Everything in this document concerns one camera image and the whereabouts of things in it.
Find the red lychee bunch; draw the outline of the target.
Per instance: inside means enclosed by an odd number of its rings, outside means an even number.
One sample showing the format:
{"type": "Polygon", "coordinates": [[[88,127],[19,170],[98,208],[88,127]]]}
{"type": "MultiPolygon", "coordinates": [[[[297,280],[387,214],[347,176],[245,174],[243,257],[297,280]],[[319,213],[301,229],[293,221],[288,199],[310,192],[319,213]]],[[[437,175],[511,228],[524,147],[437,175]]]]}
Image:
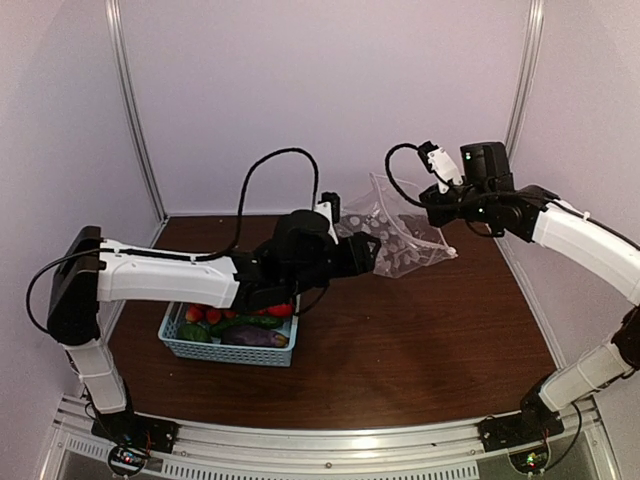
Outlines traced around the red lychee bunch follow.
{"type": "Polygon", "coordinates": [[[216,325],[223,320],[231,320],[236,317],[236,313],[228,309],[219,309],[203,304],[190,304],[185,313],[185,320],[189,323],[206,322],[209,325],[216,325]]]}

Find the red bell pepper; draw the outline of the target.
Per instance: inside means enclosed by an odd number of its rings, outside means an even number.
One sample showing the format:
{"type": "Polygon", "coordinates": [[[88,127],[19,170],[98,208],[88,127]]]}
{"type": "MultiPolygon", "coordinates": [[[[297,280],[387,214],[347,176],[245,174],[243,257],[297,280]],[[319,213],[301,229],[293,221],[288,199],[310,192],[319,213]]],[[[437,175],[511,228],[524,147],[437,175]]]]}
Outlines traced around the red bell pepper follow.
{"type": "Polygon", "coordinates": [[[280,304],[280,305],[270,306],[266,309],[266,311],[269,316],[273,316],[277,318],[288,318],[295,313],[295,307],[291,303],[280,304]]]}

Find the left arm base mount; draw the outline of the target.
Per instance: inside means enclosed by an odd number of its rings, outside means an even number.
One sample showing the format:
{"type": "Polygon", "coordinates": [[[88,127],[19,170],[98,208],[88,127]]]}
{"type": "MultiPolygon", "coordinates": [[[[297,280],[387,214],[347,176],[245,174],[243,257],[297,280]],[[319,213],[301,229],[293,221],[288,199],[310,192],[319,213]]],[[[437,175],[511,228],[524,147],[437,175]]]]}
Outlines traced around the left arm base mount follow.
{"type": "Polygon", "coordinates": [[[176,422],[139,414],[95,415],[91,433],[109,440],[109,469],[119,477],[130,477],[149,467],[154,453],[173,452],[179,426],[176,422]]]}

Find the purple eggplant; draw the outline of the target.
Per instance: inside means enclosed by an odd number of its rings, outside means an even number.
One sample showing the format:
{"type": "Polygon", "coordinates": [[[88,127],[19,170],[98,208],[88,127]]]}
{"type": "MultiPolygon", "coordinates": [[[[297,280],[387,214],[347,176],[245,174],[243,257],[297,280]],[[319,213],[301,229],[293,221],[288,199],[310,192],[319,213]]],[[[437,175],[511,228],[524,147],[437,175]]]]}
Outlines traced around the purple eggplant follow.
{"type": "Polygon", "coordinates": [[[284,348],[289,338],[272,330],[255,326],[234,326],[222,332],[221,343],[237,346],[284,348]]]}

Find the clear polka dot zip bag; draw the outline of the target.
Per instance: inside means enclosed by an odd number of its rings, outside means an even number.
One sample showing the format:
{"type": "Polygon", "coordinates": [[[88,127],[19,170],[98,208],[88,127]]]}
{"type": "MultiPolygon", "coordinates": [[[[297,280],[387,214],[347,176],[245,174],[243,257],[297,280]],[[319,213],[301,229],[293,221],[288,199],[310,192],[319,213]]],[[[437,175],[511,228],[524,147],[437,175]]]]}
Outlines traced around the clear polka dot zip bag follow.
{"type": "Polygon", "coordinates": [[[336,232],[364,232],[381,241],[373,273],[397,279],[458,256],[424,210],[406,202],[384,175],[369,175],[371,190],[342,207],[336,232]]]}

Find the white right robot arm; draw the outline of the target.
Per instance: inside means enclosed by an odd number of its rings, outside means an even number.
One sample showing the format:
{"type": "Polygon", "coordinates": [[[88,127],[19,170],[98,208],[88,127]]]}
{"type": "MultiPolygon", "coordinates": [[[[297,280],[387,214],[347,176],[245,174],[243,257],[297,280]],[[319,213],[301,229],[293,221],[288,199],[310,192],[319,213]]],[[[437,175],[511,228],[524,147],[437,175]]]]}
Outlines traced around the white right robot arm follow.
{"type": "Polygon", "coordinates": [[[512,430],[519,440],[530,442],[550,426],[551,413],[638,371],[639,247],[549,190],[537,185],[516,188],[502,143],[468,144],[460,151],[463,165],[457,167],[430,141],[417,149],[437,180],[419,196],[433,226],[463,220],[486,225],[494,237],[510,233],[575,262],[632,306],[609,339],[526,394],[512,430]]]}

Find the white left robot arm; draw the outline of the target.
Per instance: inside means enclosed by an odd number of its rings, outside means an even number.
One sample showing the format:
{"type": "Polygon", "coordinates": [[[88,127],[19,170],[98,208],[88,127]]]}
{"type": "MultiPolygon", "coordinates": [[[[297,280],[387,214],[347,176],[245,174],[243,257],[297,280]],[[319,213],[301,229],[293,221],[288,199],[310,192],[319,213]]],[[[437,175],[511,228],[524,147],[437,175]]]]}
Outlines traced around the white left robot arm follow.
{"type": "Polygon", "coordinates": [[[331,208],[297,210],[276,222],[251,252],[195,254],[134,247],[83,228],[57,265],[46,328],[67,351],[106,429],[123,444],[144,424],[98,324],[101,304],[118,301],[198,303],[252,312],[325,288],[337,278],[371,272],[381,242],[363,232],[340,237],[331,208]]]}

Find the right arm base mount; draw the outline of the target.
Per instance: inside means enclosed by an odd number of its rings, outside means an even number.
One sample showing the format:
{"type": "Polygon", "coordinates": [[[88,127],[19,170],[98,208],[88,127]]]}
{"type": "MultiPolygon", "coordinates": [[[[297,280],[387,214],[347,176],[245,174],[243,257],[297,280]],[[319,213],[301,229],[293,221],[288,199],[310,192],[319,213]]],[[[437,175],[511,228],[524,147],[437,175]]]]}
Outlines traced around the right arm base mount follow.
{"type": "Polygon", "coordinates": [[[486,453],[505,451],[515,471],[527,476],[545,471],[551,463],[549,440],[565,431],[558,417],[533,426],[522,413],[485,417],[477,429],[486,453]]]}

